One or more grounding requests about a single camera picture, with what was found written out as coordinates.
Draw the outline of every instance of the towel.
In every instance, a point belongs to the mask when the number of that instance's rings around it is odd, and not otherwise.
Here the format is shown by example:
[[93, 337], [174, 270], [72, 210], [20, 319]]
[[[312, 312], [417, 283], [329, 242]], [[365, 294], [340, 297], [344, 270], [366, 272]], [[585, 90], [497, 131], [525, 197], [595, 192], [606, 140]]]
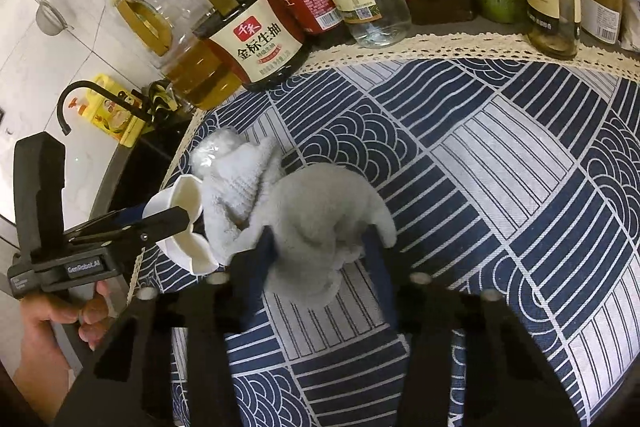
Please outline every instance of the towel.
[[282, 178], [282, 151], [276, 139], [243, 142], [229, 129], [212, 133], [191, 154], [194, 173], [202, 179], [202, 207], [207, 240], [214, 259], [226, 266], [234, 243], [247, 227], [254, 207], [262, 205]]
[[366, 179], [342, 167], [316, 164], [271, 187], [233, 248], [253, 248], [262, 228], [270, 226], [278, 258], [267, 291], [300, 306], [324, 307], [340, 289], [342, 266], [364, 253], [361, 238], [368, 225], [378, 227], [386, 248], [395, 245], [391, 213]]

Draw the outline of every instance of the beige lace border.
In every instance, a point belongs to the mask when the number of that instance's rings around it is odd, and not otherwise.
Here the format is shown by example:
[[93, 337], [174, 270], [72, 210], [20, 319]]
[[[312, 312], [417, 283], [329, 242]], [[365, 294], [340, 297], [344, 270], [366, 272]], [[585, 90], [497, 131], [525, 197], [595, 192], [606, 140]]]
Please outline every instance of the beige lace border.
[[[445, 36], [418, 35], [380, 51], [367, 50], [355, 44], [335, 46], [328, 50], [311, 54], [309, 60], [298, 73], [313, 73], [328, 68], [340, 68], [383, 60], [401, 60], [411, 58], [502, 58], [505, 60], [528, 60], [530, 62], [551, 62], [583, 70], [603, 71], [614, 76], [622, 76], [640, 82], [640, 62], [618, 52], [581, 45], [574, 60], [557, 60], [537, 51], [523, 35], [500, 35], [486, 33], [480, 35], [451, 34]], [[187, 150], [194, 134], [204, 120], [206, 113], [197, 110], [184, 138], [175, 153], [169, 170], [164, 177], [164, 187], [180, 163], [182, 154]], [[138, 281], [142, 254], [136, 260], [136, 268], [129, 284], [132, 297], [133, 288]]]

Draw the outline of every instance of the screw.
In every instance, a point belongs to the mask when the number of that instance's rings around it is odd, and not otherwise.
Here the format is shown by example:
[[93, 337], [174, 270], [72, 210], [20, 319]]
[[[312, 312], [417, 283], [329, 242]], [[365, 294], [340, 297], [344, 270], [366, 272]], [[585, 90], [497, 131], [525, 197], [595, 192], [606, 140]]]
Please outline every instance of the screw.
[[480, 298], [484, 301], [495, 302], [502, 299], [502, 294], [498, 290], [489, 288], [480, 292]]
[[215, 272], [207, 277], [207, 283], [212, 285], [220, 285], [228, 282], [229, 274], [225, 272]]
[[140, 288], [136, 293], [136, 297], [141, 301], [152, 301], [159, 294], [159, 291], [156, 288], [152, 288], [151, 286], [147, 288]]
[[423, 272], [413, 272], [409, 276], [409, 280], [414, 284], [419, 284], [420, 286], [424, 286], [433, 281], [430, 275]]

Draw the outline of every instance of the barcode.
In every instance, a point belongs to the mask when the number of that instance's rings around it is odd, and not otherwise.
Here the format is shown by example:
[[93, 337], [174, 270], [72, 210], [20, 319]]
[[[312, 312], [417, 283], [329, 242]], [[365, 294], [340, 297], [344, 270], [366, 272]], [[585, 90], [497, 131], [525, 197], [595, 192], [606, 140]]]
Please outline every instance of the barcode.
[[316, 21], [323, 30], [328, 30], [329, 28], [333, 28], [335, 25], [342, 22], [342, 17], [340, 17], [340, 13], [338, 9], [335, 8], [329, 13], [325, 13], [319, 17], [316, 17]]
[[598, 27], [598, 36], [601, 37], [604, 41], [607, 41], [609, 44], [616, 43], [616, 33], [610, 30], [606, 30], [604, 28]]
[[358, 19], [371, 19], [371, 10], [367, 7], [365, 8], [356, 8], [356, 15]]

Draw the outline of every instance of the white jar label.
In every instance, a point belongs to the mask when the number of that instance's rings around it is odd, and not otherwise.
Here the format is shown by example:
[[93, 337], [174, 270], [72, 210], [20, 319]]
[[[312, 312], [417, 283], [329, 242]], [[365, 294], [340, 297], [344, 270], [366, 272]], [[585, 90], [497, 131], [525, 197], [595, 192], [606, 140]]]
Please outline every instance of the white jar label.
[[257, 0], [210, 39], [238, 61], [252, 82], [279, 70], [302, 47], [278, 19], [268, 0]]
[[607, 44], [615, 44], [620, 31], [620, 14], [594, 0], [582, 0], [582, 27]]

